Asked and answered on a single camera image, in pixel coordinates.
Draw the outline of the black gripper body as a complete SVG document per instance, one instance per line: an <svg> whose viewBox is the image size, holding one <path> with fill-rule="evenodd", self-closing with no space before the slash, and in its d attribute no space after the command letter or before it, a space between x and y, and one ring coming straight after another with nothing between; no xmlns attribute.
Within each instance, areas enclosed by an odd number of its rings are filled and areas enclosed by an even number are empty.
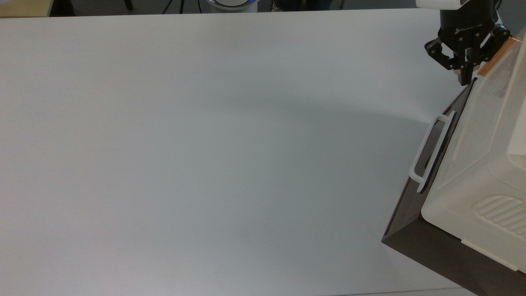
<svg viewBox="0 0 526 296"><path fill-rule="evenodd" d="M439 41L453 52L461 49L457 42L467 42L479 33L485 37L498 20L496 0L441 0Z"/></svg>

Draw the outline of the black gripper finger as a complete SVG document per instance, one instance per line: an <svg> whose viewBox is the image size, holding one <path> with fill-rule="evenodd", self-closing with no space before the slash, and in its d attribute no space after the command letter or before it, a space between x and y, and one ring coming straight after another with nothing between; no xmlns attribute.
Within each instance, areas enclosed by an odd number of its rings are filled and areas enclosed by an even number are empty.
<svg viewBox="0 0 526 296"><path fill-rule="evenodd" d="M436 38L425 43L424 49L430 58L435 60L444 69L453 71L458 77L461 86L468 85L468 67L465 52L453 52L453 56L447 56L443 53L442 41Z"/></svg>
<svg viewBox="0 0 526 296"><path fill-rule="evenodd" d="M467 49L467 82L470 83L473 71L482 62L489 62L511 37L511 32L503 25L496 25L488 32L475 32Z"/></svg>

